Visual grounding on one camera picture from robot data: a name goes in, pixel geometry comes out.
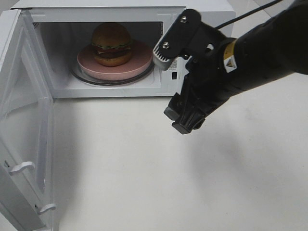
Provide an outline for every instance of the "black cable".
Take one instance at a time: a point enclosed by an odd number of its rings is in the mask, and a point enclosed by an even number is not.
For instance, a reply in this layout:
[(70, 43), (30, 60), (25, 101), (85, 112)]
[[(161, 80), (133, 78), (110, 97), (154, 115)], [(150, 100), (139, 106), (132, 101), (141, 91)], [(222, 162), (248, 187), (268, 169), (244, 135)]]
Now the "black cable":
[(246, 17), (252, 15), (253, 13), (256, 13), (256, 12), (261, 11), (261, 10), (263, 10), (263, 9), (265, 9), (265, 8), (268, 8), (268, 7), (272, 6), (272, 5), (275, 5), (275, 4), (277, 4), (278, 2), (280, 2), (280, 1), (282, 1), (282, 0), (275, 0), (275, 1), (272, 1), (272, 2), (270, 2), (270, 3), (265, 4), (265, 5), (263, 5), (263, 6), (260, 6), (260, 7), (254, 9), (254, 10), (252, 10), (252, 11), (249, 11), (249, 12), (247, 12), (247, 13), (241, 15), (241, 16), (238, 16), (238, 17), (233, 18), (233, 19), (231, 19), (231, 20), (229, 20), (229, 21), (227, 21), (227, 22), (225, 22), (225, 23), (223, 23), (223, 24), (220, 24), (219, 26), (215, 27), (215, 29), (217, 29), (217, 30), (218, 30), (218, 29), (221, 29), (221, 28), (223, 28), (223, 27), (225, 27), (225, 26), (227, 26), (227, 25), (229, 25), (229, 24), (232, 24), (232, 23), (234, 23), (234, 22), (237, 22), (237, 21), (239, 21), (239, 20), (241, 20), (241, 19), (243, 19), (243, 18), (246, 18)]

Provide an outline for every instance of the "yellow label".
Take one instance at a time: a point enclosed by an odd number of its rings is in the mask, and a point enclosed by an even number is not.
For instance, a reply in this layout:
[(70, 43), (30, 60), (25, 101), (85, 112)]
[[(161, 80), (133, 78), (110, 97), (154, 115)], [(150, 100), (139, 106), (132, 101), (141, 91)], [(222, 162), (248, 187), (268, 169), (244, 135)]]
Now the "yellow label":
[(225, 49), (225, 52), (223, 54), (223, 59), (226, 60), (230, 58), (232, 55), (234, 55), (234, 47), (235, 47), (235, 42), (234, 40), (232, 43), (229, 43)]

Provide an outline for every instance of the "microwave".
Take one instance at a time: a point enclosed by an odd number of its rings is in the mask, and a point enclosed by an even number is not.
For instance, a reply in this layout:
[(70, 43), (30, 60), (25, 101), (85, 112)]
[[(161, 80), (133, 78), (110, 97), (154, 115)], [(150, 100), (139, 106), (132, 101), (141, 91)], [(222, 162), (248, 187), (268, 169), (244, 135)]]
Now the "microwave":
[[(185, 9), (220, 25), (235, 17), (227, 0), (20, 0), (0, 16), (0, 212), (19, 231), (50, 230), (52, 115), (56, 98), (171, 96), (180, 92), (186, 61), (157, 66), (120, 85), (79, 78), (76, 55), (103, 22), (122, 24), (154, 48)], [(232, 25), (222, 29), (230, 36)]]

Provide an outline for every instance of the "hamburger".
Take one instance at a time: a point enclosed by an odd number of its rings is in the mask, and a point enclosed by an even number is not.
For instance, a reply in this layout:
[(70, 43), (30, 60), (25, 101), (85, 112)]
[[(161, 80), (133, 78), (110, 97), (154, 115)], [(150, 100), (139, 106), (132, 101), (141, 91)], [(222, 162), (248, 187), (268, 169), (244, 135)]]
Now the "hamburger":
[(94, 59), (104, 66), (118, 66), (127, 63), (132, 52), (129, 32), (119, 23), (103, 23), (92, 34)]

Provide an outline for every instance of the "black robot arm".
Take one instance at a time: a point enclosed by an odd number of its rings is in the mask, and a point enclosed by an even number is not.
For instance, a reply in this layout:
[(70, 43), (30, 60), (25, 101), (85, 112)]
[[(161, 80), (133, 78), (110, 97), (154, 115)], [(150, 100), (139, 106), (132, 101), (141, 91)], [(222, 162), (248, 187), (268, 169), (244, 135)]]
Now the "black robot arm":
[(190, 57), (181, 94), (165, 110), (174, 128), (190, 133), (233, 95), (293, 72), (308, 75), (308, 0), (296, 0), (238, 39), (202, 23), (197, 11), (185, 10), (154, 54), (165, 60)]

